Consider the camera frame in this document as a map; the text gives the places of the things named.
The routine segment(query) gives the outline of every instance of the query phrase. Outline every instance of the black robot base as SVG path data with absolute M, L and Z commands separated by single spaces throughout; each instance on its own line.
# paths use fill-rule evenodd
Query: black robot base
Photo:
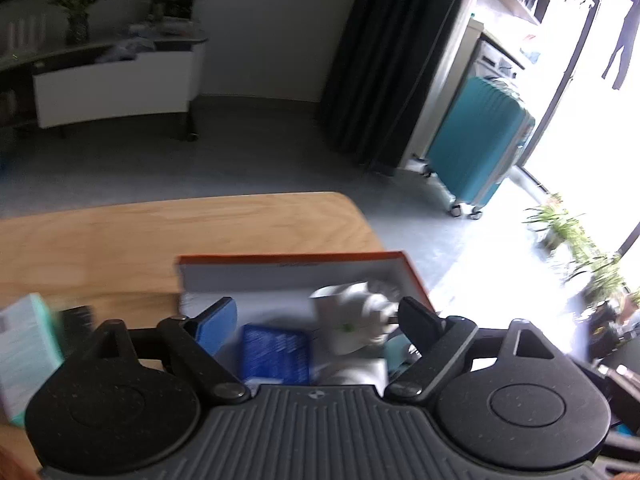
M 191 336 L 103 323 L 36 393 L 26 430 L 52 480 L 602 479 L 607 399 L 535 326 L 479 330 L 412 298 L 422 357 L 386 388 L 262 386 Z M 473 359 L 497 357 L 471 372 Z M 141 366 L 162 360 L 168 371 Z

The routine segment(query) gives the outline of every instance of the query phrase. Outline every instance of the glass door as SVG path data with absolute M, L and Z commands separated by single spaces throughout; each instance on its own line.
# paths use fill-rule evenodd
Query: glass door
M 569 211 L 603 251 L 620 251 L 630 286 L 640 286 L 640 42 L 626 79 L 612 88 L 620 53 L 603 78 L 630 0 L 601 0 L 575 71 L 546 114 L 543 136 L 521 164 Z

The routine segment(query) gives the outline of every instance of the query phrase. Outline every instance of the teal suitcase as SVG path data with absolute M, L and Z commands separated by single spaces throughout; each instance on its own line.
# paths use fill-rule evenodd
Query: teal suitcase
M 518 93 L 501 80 L 470 78 L 450 108 L 427 153 L 425 174 L 435 172 L 460 204 L 482 215 L 533 133 L 535 120 Z

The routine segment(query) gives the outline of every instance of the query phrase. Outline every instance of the blue gripper pad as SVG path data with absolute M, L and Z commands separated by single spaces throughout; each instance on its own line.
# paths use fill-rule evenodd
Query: blue gripper pad
M 271 384 L 309 384 L 309 337 L 300 330 L 266 326 L 242 328 L 243 381 Z
M 186 331 L 209 355 L 214 355 L 235 330 L 238 307 L 233 298 L 225 296 L 185 323 Z

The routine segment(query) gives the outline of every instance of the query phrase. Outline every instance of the suitcase wheel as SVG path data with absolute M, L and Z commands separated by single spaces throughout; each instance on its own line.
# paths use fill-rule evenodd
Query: suitcase wheel
M 472 220 L 479 220 L 479 219 L 481 219 L 481 218 L 482 218 L 482 211 L 481 211 L 479 208 L 474 207 L 474 208 L 471 210 L 471 213 L 469 213 L 469 218 L 471 218 Z
M 460 207 L 460 204 L 454 204 L 453 206 L 451 206 L 451 209 L 449 209 L 449 214 L 451 216 L 455 216 L 456 218 L 462 215 L 462 208 Z

